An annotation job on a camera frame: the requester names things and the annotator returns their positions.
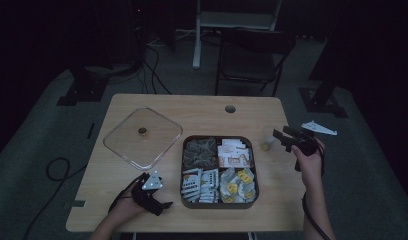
chair backrest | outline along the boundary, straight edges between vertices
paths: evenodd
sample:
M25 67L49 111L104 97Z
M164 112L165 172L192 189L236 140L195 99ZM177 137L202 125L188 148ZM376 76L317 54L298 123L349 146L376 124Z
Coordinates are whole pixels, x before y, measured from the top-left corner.
M295 47L296 39L285 32L230 28L222 35L222 44L227 42L253 52L288 55Z

black stand base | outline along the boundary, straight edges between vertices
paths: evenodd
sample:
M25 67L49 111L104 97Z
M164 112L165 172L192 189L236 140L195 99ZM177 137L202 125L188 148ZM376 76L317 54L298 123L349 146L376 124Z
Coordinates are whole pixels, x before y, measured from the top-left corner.
M314 100L316 89L298 88L308 112L333 113L338 118L348 118L344 108L338 106L334 96L331 96L326 102L320 103Z
M107 78L91 76L84 68L70 69L74 76L66 96L60 97L57 106L75 106L77 102L100 102L107 87Z

transparent lid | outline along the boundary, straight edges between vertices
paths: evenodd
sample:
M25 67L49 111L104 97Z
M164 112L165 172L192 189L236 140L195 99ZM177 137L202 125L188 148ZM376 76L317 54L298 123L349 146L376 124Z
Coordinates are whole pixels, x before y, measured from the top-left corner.
M104 137L104 145L141 171L164 156L182 135L182 127L148 108L140 107Z

person's right hand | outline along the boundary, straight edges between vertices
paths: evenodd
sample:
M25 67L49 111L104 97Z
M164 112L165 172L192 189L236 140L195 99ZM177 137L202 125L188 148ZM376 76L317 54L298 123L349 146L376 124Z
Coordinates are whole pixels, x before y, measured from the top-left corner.
M325 146L321 141L316 139L321 146L321 150L324 151ZM300 163L302 179L304 185L309 188L315 184L321 183L322 176L322 157L319 151L316 151L310 156L304 155L297 146L292 146L292 152L298 159Z

table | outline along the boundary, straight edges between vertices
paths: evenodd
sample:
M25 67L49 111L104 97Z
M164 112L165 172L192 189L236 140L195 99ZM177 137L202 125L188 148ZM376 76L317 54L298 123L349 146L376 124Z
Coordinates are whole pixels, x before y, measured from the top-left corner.
M228 113L225 107L234 106ZM108 108L66 227L91 232L108 207L141 172L103 144L104 136L136 108L147 106L179 123L180 139L150 171L158 170L164 187L154 197L174 204L160 216L144 213L123 225L122 232L258 232L302 230L301 198L305 188L294 170L295 156L277 141L269 151L259 148L266 129L287 125L281 101L272 97L116 94ZM181 202L183 140L191 135L243 136L253 145L260 195L249 209L189 209Z
M200 68L201 60L201 27L245 27L252 29L275 30L282 0L277 0L272 14L209 12L201 11L201 0L197 0L196 36L192 68Z

